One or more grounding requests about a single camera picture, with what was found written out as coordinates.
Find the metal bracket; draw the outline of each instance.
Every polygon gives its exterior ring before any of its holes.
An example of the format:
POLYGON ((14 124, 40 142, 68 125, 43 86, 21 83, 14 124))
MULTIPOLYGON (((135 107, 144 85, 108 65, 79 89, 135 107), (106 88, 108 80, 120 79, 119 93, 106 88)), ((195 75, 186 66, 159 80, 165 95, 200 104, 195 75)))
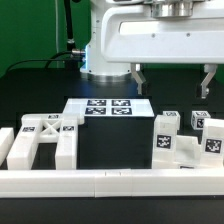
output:
POLYGON ((201 83, 201 98, 202 99, 206 99, 207 95, 209 94, 208 84, 210 83, 212 78, 215 76, 217 68, 218 66, 214 64, 206 64, 204 66, 204 71, 208 74, 203 80, 203 82, 201 83))
POLYGON ((142 95, 142 84, 146 82, 146 79, 141 71, 140 64, 131 64, 131 74, 134 77, 135 81, 138 84, 138 94, 142 95))

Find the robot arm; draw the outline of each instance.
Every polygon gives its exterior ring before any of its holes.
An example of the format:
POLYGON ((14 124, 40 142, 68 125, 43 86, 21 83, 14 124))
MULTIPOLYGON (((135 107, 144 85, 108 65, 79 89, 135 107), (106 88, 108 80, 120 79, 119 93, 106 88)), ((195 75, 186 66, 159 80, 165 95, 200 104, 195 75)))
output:
MULTIPOLYGON (((107 10, 102 22, 101 52, 107 61, 208 66, 224 62, 223 0, 107 2, 116 5, 107 10)), ((215 70, 209 72, 202 82, 202 98, 214 74, 215 70)), ((135 79, 141 84, 141 74, 135 79)))

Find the black table surface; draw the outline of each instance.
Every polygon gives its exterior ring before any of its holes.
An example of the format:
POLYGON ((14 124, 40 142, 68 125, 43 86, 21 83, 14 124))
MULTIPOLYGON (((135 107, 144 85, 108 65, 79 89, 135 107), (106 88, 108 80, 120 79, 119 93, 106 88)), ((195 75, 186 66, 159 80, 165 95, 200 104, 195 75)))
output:
MULTIPOLYGON (((64 69, 15 69, 0 79, 0 127, 21 126, 30 113, 61 113, 68 98, 149 99, 155 115, 179 111, 181 135, 198 136, 193 110, 224 119, 224 85, 213 80, 206 100, 195 98, 199 70, 145 70, 149 96, 134 81, 100 84, 64 69)), ((79 126, 78 169, 149 169, 155 118, 86 118, 79 126)), ((55 145, 40 145, 32 169, 54 169, 55 145)), ((0 169, 7 169, 4 164, 0 169)), ((223 196, 0 199, 0 223, 223 223, 223 196)))

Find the cable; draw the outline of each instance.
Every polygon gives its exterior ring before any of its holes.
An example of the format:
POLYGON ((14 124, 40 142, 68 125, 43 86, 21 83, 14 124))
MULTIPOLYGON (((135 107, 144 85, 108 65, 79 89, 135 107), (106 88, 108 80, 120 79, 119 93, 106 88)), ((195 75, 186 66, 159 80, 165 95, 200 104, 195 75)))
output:
POLYGON ((19 61, 19 62, 16 62, 12 65, 10 65, 6 71, 5 71, 5 74, 7 74, 13 67, 15 67, 16 65, 19 65, 19 64, 23 64, 23 63, 27 63, 27 62, 46 62, 46 61, 67 61, 66 59, 30 59, 30 60, 24 60, 24 61, 19 61))
POLYGON ((72 25, 72 12, 71 12, 71 2, 70 0, 64 0, 65 7, 65 17, 67 25, 67 49, 72 50, 76 48, 75 40, 73 38, 73 25, 72 25))
MULTIPOLYGON (((67 54, 71 55, 71 54, 72 54, 72 51, 62 51, 62 52, 59 52, 59 53, 55 54, 54 56, 52 56, 50 59, 56 59, 56 58, 58 58, 58 57, 60 57, 60 56, 67 55, 67 54)), ((51 64, 51 62, 52 62, 52 61, 49 60, 49 61, 46 63, 45 68, 48 68, 49 65, 51 64)))

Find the black square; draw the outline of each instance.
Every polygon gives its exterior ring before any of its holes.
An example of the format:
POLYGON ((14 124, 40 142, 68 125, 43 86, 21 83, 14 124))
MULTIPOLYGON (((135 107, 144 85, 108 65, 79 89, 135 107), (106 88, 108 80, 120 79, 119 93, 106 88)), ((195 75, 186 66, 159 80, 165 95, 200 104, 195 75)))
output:
POLYGON ((131 108, 112 108, 112 115, 132 115, 131 108))
POLYGON ((166 116, 177 116, 177 113, 176 112, 166 112, 166 116))
POLYGON ((86 108, 86 115, 105 115, 106 108, 94 108, 94 107, 87 107, 86 108))
POLYGON ((180 166, 180 169, 194 169, 193 166, 180 166))
POLYGON ((106 100, 88 100, 87 106, 106 106, 107 101, 106 100))
POLYGON ((130 100, 112 100, 112 106, 115 107, 130 107, 131 101, 130 100))
POLYGON ((63 131, 74 131, 75 127, 74 126, 64 126, 63 131))
POLYGON ((205 122, 204 118, 197 119, 197 128, 203 128, 204 127, 204 122, 205 122))
POLYGON ((171 149, 171 136, 157 135, 157 148, 171 149))
POLYGON ((35 127, 25 127, 23 128, 23 132, 34 132, 35 131, 35 127))
POLYGON ((56 114, 51 114, 48 116, 48 119, 58 119, 59 118, 59 115, 56 115, 56 114))
POLYGON ((207 139, 205 152, 220 154, 222 148, 222 141, 215 139, 207 139))
POLYGON ((206 113, 206 112, 204 112, 204 111, 198 111, 198 112, 196 112, 196 115, 198 115, 198 116, 208 116, 208 114, 206 113))

